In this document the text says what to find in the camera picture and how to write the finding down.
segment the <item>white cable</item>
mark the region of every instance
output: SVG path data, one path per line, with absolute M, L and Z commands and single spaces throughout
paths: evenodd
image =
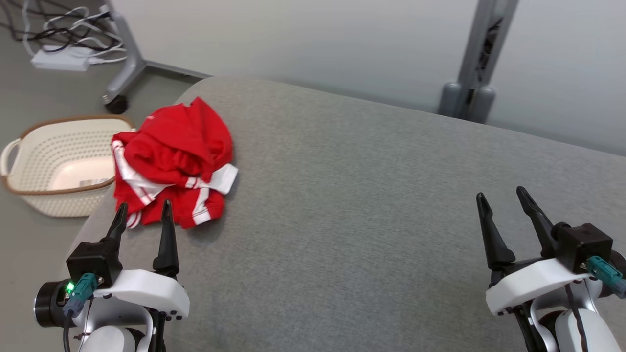
M 22 7 L 22 19 L 24 20 L 24 36 L 22 37 L 22 43 L 24 43 L 28 55 L 35 56 L 31 44 L 28 42 L 28 32 L 31 30 L 31 22 L 28 19 L 28 5 L 30 5 L 30 2 L 31 0 L 24 0 L 24 6 Z
M 83 10 L 83 11 L 85 12 L 85 14 L 83 15 L 83 17 L 87 17 L 87 16 L 89 16 L 89 9 L 88 9 L 88 8 L 86 8 L 86 7 L 84 7 L 84 6 L 80 6 L 80 7 L 78 7 L 78 8 L 72 9 L 72 10 L 70 10 L 70 11 L 68 11 L 68 12 L 64 13 L 64 14 L 63 14 L 63 16 L 58 16 L 58 17 L 55 17 L 55 18 L 53 18 L 53 19 L 50 19 L 50 20 L 46 21 L 46 22 L 43 24 L 43 30 L 44 30 L 44 31 L 49 30 L 49 29 L 50 29 L 50 27 L 49 27 L 49 24 L 50 24 L 50 23 L 52 23 L 52 22 L 56 21 L 57 19 L 65 18 L 67 15 L 72 14 L 72 13 L 75 13 L 75 12 L 77 12 L 77 11 L 79 11 L 79 10 Z
M 22 37 L 22 42 L 24 43 L 24 47 L 26 48 L 26 51 L 28 52 L 28 54 L 30 56 L 35 56 L 35 52 L 33 51 L 33 49 L 30 46 L 30 43 L 28 42 L 28 32 L 30 32 L 30 28 L 31 28 L 31 23 L 30 20 L 28 19 L 28 6 L 30 4 L 30 0 L 24 0 L 24 7 L 22 8 L 22 17 L 24 19 L 24 36 Z M 119 62 L 119 61 L 123 61 L 126 59 L 126 56 L 122 57 L 122 58 L 117 58 L 117 59 L 102 59 L 99 58 L 98 56 L 104 55 L 104 54 L 109 54 L 112 52 L 126 52 L 126 49 L 123 49 L 122 46 L 124 45 L 124 41 L 117 35 L 109 32 L 109 31 L 103 31 L 100 28 L 97 28 L 96 26 L 91 25 L 90 23 L 87 23 L 85 21 L 89 20 L 89 19 L 93 19 L 93 18 L 99 18 L 104 16 L 106 13 L 108 13 L 109 11 L 105 11 L 102 13 L 98 13 L 98 14 L 94 14 L 89 16 L 89 9 L 84 7 L 84 6 L 80 6 L 78 8 L 72 9 L 68 12 L 66 12 L 63 16 L 57 16 L 55 18 L 52 18 L 48 21 L 46 21 L 43 24 L 43 29 L 44 31 L 47 31 L 50 29 L 50 25 L 52 23 L 54 23 L 55 21 L 59 20 L 59 19 L 63 19 L 65 17 L 67 17 L 67 15 L 75 13 L 77 11 L 82 11 L 84 12 L 83 18 L 76 20 L 72 26 L 69 28 L 69 31 L 72 31 L 80 26 L 84 26 L 87 28 L 90 28 L 93 31 L 96 31 L 98 33 L 104 34 L 106 36 L 108 36 L 111 39 L 117 40 L 119 44 L 117 44 L 116 46 L 105 50 L 105 51 L 99 51 L 93 54 L 87 54 L 87 55 L 80 55 L 80 54 L 76 54 L 76 53 L 72 53 L 73 56 L 76 57 L 80 57 L 80 58 L 89 58 L 89 62 L 91 64 L 101 64 L 101 63 L 114 63 L 114 62 Z M 102 43 L 102 41 L 100 41 L 98 38 L 96 37 L 85 37 L 85 38 L 81 38 L 79 39 L 77 42 L 69 45 L 70 46 L 75 46 L 78 43 L 82 43 L 83 41 L 93 41 L 95 42 L 100 48 L 106 49 L 108 48 L 108 45 L 105 45 L 104 43 Z

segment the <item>red garment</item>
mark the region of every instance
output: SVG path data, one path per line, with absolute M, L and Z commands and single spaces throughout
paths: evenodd
M 166 199 L 183 228 L 222 216 L 237 168 L 228 129 L 202 99 L 158 109 L 137 132 L 114 135 L 111 147 L 129 227 L 160 221 Z

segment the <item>white power adapter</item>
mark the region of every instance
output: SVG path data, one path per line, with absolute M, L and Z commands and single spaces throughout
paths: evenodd
M 60 46 L 44 45 L 46 50 L 59 49 Z M 31 59 L 33 66 L 46 70 L 63 70 L 63 71 L 87 71 L 89 68 L 90 58 L 94 51 L 89 48 L 76 46 L 68 46 L 57 53 L 47 53 L 42 49 L 37 52 Z

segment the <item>laundry basket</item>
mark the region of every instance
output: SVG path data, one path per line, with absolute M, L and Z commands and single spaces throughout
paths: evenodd
M 115 177 L 111 138 L 132 128 L 132 122 L 119 115 L 67 118 L 32 127 L 0 156 L 4 186 L 46 215 L 90 215 Z M 18 152 L 9 169 L 15 147 Z

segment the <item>white stripe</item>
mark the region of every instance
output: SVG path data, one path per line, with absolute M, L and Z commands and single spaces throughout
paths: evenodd
M 228 163 L 214 171 L 213 175 L 211 175 L 211 181 L 209 181 L 209 183 L 200 181 L 198 187 L 208 187 L 220 192 L 221 194 L 228 194 L 230 192 L 230 188 L 235 182 L 237 172 L 239 172 L 239 169 Z
M 196 179 L 195 177 L 189 177 L 187 179 L 187 183 L 185 183 L 185 188 L 188 188 L 188 189 L 192 188 L 193 184 L 195 183 L 195 179 Z
M 193 208 L 193 223 L 198 225 L 203 222 L 207 222 L 211 220 L 211 215 L 208 213 L 207 209 L 207 199 L 208 199 L 208 188 L 200 188 L 198 191 L 198 199 L 196 200 L 196 205 Z
M 111 142 L 111 146 L 113 147 L 113 156 L 120 171 L 120 176 L 130 186 L 143 205 L 152 203 L 165 187 L 171 186 L 171 184 L 163 185 L 150 182 L 135 171 L 124 157 L 124 144 L 121 141 L 114 140 Z
M 134 224 L 130 224 L 130 228 L 134 229 L 135 227 L 137 227 L 137 225 L 139 225 L 140 221 L 141 221 L 141 211 L 136 212 L 136 219 L 135 219 L 135 223 Z
M 130 227 L 135 222 L 135 219 L 137 219 L 137 213 L 130 214 L 128 220 L 126 220 L 126 227 Z
M 203 222 L 207 222 L 209 220 L 211 220 L 211 214 L 208 213 L 208 210 L 205 211 L 204 213 L 200 213 L 198 215 L 193 216 L 193 223 L 196 225 L 200 225 Z

